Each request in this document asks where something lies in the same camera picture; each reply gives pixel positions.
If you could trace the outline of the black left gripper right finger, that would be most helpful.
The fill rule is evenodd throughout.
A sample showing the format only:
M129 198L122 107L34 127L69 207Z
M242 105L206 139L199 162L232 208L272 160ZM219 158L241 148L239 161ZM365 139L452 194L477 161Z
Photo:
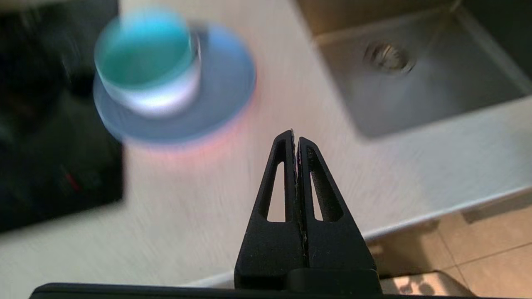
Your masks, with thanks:
M298 291L380 291L374 259L319 148L298 144L304 267Z

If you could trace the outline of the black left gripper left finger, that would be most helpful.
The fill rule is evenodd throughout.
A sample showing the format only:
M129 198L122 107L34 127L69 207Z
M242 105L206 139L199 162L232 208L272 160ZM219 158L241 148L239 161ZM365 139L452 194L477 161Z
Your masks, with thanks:
M285 221L268 221L278 165L283 163ZM305 265L297 195L294 133L287 130L272 143L241 249L234 267L234 286L282 290L291 270Z

